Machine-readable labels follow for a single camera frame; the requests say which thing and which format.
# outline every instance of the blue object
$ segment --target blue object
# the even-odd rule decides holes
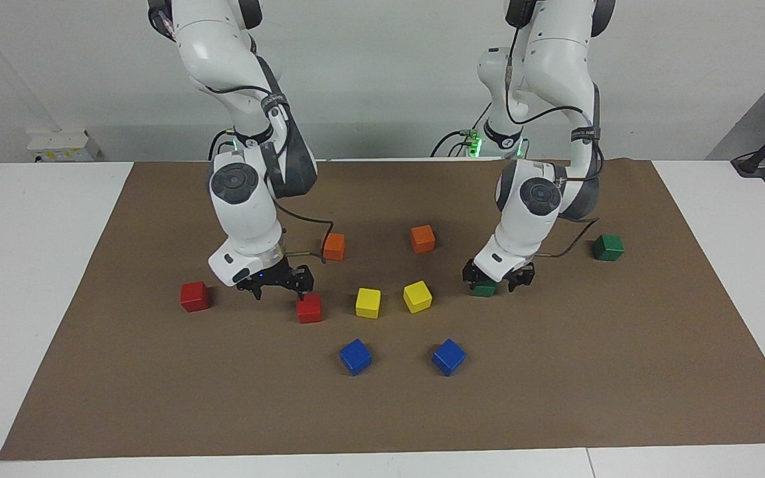
[[[371,352],[359,339],[353,340],[344,347],[340,356],[350,375],[358,375],[371,365]]]
[[[433,363],[450,377],[465,360],[465,351],[453,340],[447,339],[433,354]]]

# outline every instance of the yellow block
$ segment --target yellow block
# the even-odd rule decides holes
[[[383,293],[376,289],[359,289],[359,296],[356,297],[356,315],[365,319],[376,319],[380,317],[380,299]]]
[[[403,300],[409,307],[409,312],[415,314],[430,308],[433,303],[433,294],[430,293],[427,284],[420,281],[403,288]]]

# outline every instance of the cube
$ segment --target cube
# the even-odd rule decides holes
[[[424,281],[419,281],[403,288],[403,300],[406,302],[409,312],[416,314],[433,305],[433,294],[430,293]]]
[[[601,235],[592,245],[592,253],[597,260],[617,260],[625,252],[622,237],[610,234]]]
[[[301,324],[319,323],[324,320],[321,312],[321,296],[307,293],[303,299],[297,299],[297,318]]]
[[[415,254],[423,254],[432,251],[435,248],[435,235],[430,226],[420,226],[412,228],[410,235],[412,250]]]
[[[359,339],[353,340],[338,354],[350,375],[356,376],[371,365],[371,352]]]
[[[331,232],[327,236],[327,241],[324,242],[324,258],[326,260],[344,260],[344,248],[346,247],[344,235]]]
[[[179,303],[188,312],[204,311],[211,306],[209,300],[209,290],[204,282],[191,282],[182,285],[182,291],[179,293]]]
[[[365,319],[379,318],[382,299],[383,293],[379,290],[359,289],[359,296],[356,297],[356,315]]]
[[[474,297],[491,297],[497,293],[497,282],[482,281],[474,284],[471,295]]]
[[[465,351],[456,342],[447,339],[433,354],[433,363],[446,377],[450,377],[462,365],[465,356]]]

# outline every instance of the electrical outlet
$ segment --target electrical outlet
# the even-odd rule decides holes
[[[100,146],[83,129],[56,133],[30,133],[29,137],[28,151],[31,154],[31,160],[35,163],[41,161],[87,163],[87,161],[104,159]]]

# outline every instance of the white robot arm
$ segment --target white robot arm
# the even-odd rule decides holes
[[[149,22],[176,42],[189,78],[230,112],[243,148],[217,155],[209,171],[214,211],[228,238],[209,258],[225,285],[261,298],[263,285],[300,297],[312,290],[307,266],[291,269],[274,199],[306,194],[315,158],[288,99],[247,31],[261,22],[258,0],[149,0]]]
[[[483,151],[514,157],[498,181],[501,223],[485,247],[468,261],[462,278],[471,285],[509,281],[529,285],[532,260],[556,218],[582,220],[598,202],[603,165],[599,140],[598,87],[589,77],[589,40],[604,30],[614,0],[507,0],[507,23],[525,42],[492,48],[480,58],[479,77],[492,105],[480,125]],[[532,92],[565,113],[571,124],[571,166],[516,157]]]

